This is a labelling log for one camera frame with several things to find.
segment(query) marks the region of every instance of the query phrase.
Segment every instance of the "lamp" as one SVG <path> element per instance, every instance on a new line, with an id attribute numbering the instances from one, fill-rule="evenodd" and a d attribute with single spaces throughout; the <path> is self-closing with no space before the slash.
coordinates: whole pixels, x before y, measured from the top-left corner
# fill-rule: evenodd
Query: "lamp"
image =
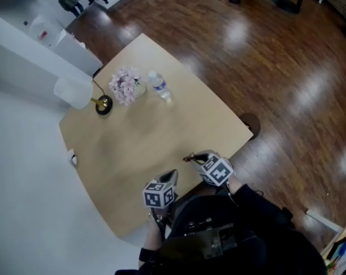
<path id="1" fill-rule="evenodd" d="M 74 77 L 60 77 L 54 85 L 54 94 L 69 103 L 72 107 L 81 110 L 90 101 L 96 103 L 95 110 L 100 115 L 106 115 L 113 106 L 112 98 L 102 95 L 98 100 L 92 97 L 93 85 L 90 81 Z"/>

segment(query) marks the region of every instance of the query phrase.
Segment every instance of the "person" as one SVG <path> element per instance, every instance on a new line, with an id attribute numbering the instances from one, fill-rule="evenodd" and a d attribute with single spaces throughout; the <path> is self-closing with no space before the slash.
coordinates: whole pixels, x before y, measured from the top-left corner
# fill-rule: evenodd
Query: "person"
<path id="1" fill-rule="evenodd" d="M 79 0 L 58 0 L 58 2 L 63 9 L 72 12 L 76 17 L 78 17 L 79 14 L 84 11 L 84 8 L 80 4 Z"/>
<path id="2" fill-rule="evenodd" d="M 289 210 L 281 210 L 234 174 L 227 188 L 225 195 L 188 201 L 167 239 L 167 210 L 154 209 L 139 270 L 118 270 L 115 275 L 326 275 L 323 259 L 295 230 Z"/>

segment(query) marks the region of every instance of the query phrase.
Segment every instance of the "lamp cord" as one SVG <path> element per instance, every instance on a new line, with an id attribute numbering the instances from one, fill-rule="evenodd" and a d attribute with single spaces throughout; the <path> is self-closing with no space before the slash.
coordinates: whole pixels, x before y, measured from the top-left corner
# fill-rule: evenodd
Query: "lamp cord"
<path id="1" fill-rule="evenodd" d="M 94 81 L 94 83 L 98 86 L 98 88 L 100 88 L 101 89 L 101 91 L 102 91 L 102 93 L 103 93 L 103 95 L 105 95 L 105 93 L 104 93 L 104 90 L 100 87 L 100 85 L 93 79 L 93 81 Z"/>

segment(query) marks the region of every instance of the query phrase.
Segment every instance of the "black jacket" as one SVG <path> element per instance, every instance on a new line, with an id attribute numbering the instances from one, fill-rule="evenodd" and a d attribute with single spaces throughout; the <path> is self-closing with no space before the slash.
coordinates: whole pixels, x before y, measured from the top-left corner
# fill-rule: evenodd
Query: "black jacket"
<path id="1" fill-rule="evenodd" d="M 190 264 L 160 264 L 159 251 L 137 271 L 116 274 L 227 273 L 271 275 L 326 275 L 323 259 L 295 230 L 291 217 L 274 204 L 242 186 L 233 196 L 205 196 L 189 202 L 174 222 L 169 238 L 184 235 L 189 222 L 210 217 L 213 228 L 233 223 L 238 246 L 223 256 Z"/>

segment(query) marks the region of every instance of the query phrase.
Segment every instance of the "table top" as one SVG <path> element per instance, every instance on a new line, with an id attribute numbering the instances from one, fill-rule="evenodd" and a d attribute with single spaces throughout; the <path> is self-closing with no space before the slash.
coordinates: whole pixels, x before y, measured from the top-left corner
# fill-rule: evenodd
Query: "table top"
<path id="1" fill-rule="evenodd" d="M 110 96 L 111 74 L 122 66 L 138 68 L 145 78 L 151 69 L 162 74 L 173 101 L 165 102 L 148 87 L 130 106 L 113 100 L 106 116 L 98 115 L 95 104 L 89 103 L 83 110 L 70 108 L 60 122 L 67 149 L 77 155 L 79 177 L 117 236 L 147 220 L 149 209 L 143 207 L 142 197 L 147 182 L 178 169 L 176 192 L 181 197 L 202 181 L 183 157 L 211 149 L 229 158 L 252 137 L 219 97 L 144 34 L 95 77 Z M 95 86 L 93 97 L 99 96 Z"/>

